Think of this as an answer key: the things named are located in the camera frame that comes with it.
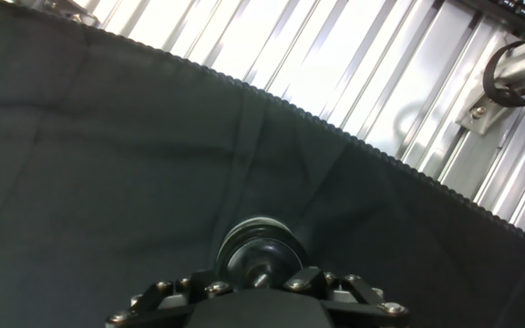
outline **black fabric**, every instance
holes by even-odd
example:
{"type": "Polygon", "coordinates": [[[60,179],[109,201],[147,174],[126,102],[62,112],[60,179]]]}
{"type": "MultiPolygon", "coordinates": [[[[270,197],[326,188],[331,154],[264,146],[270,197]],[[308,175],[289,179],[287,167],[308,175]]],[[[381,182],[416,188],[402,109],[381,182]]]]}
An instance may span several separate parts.
{"type": "Polygon", "coordinates": [[[260,214],[412,327],[525,327],[525,233],[260,90],[0,4],[0,327],[102,326],[260,214]]]}

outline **screw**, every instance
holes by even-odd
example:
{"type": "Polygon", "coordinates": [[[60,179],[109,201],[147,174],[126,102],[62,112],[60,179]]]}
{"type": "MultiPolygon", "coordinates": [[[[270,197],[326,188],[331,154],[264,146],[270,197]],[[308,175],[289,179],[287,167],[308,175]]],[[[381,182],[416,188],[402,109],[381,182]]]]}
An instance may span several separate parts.
{"type": "Polygon", "coordinates": [[[348,274],[344,277],[344,279],[348,282],[355,282],[361,280],[362,278],[357,274],[348,274]]]}
{"type": "Polygon", "coordinates": [[[335,274],[331,272],[325,272],[324,276],[325,276],[325,280],[327,281],[328,285],[331,285],[332,283],[335,282],[335,279],[336,279],[335,274]]]}
{"type": "Polygon", "coordinates": [[[285,286],[289,290],[294,291],[294,292],[301,291],[305,289],[308,285],[309,285],[309,282],[306,282],[302,279],[291,279],[285,284],[285,286]]]}
{"type": "Polygon", "coordinates": [[[226,282],[213,282],[210,284],[210,286],[206,287],[204,290],[209,293],[222,292],[228,287],[230,287],[230,285],[226,282]]]}
{"type": "Polygon", "coordinates": [[[70,19],[77,23],[82,23],[82,17],[80,16],[80,14],[74,14],[72,15],[72,17],[70,17],[70,19]]]}
{"type": "Polygon", "coordinates": [[[394,303],[394,302],[387,302],[382,305],[378,305],[378,307],[385,313],[392,314],[392,315],[397,315],[405,311],[404,306],[398,303],[394,303]]]}
{"type": "Polygon", "coordinates": [[[471,118],[473,119],[480,119],[482,116],[485,115],[487,109],[484,107],[478,107],[471,109],[471,118]]]}
{"type": "Polygon", "coordinates": [[[108,318],[113,323],[120,323],[127,320],[133,313],[129,310],[119,311],[108,318]]]}
{"type": "Polygon", "coordinates": [[[378,296],[380,296],[381,299],[384,299],[384,291],[382,291],[381,289],[379,288],[372,288],[372,290],[374,292],[376,292],[378,294],[378,296]]]}

